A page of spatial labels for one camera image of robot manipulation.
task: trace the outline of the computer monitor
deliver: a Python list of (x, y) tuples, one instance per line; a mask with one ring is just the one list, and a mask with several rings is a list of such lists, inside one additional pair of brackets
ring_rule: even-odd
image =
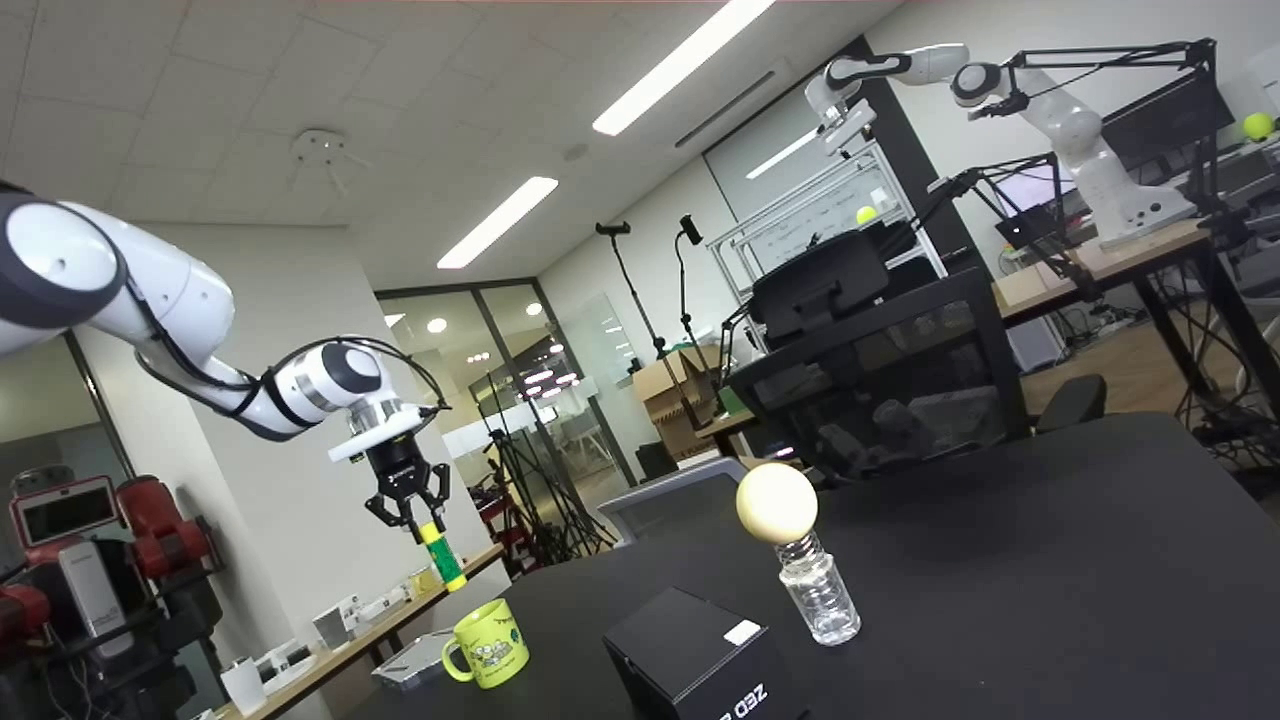
[(112, 505), (112, 479), (102, 476), (75, 479), (34, 496), (16, 496), (7, 512), (23, 549), (61, 544), (87, 534), (102, 525), (119, 525)]
[(1140, 183), (1164, 183), (1194, 163), (1194, 144), (1236, 123), (1208, 70), (1186, 70), (1151, 95), (1114, 109), (1103, 141)]

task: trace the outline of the black table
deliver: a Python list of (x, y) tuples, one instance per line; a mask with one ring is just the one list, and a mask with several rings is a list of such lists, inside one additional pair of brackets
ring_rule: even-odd
[(1096, 418), (825, 496), (865, 630), (816, 648), (770, 550), (658, 534), (521, 578), (530, 668), (367, 714), (630, 714), (603, 629), (662, 585), (770, 629), (825, 720), (1280, 714), (1280, 527), (1170, 418)]

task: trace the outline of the black box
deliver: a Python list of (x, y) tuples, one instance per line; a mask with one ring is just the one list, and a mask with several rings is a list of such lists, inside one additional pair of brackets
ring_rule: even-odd
[(652, 720), (796, 720), (803, 705), (768, 630), (689, 590), (658, 590), (603, 636)]

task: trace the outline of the yellow cup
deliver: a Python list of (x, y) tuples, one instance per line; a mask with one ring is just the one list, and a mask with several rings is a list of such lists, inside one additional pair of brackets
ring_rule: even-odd
[(439, 663), (451, 681), (476, 687), (498, 687), (504, 681), (521, 677), (526, 663), (526, 645), (506, 598), (473, 608), (439, 648)]

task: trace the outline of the office chair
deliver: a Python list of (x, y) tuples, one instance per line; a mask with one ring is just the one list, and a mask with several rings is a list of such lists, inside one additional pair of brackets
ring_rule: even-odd
[[(1028, 436), (985, 266), (830, 314), (729, 377), (737, 396), (827, 479)], [(1103, 378), (1062, 385), (1043, 428), (1103, 412)]]
[(737, 531), (737, 479), (745, 463), (730, 456), (714, 456), (690, 463), (684, 472), (667, 472), (600, 505), (596, 512), (610, 525), (620, 544), (635, 544), (640, 534), (667, 534), (667, 531)]

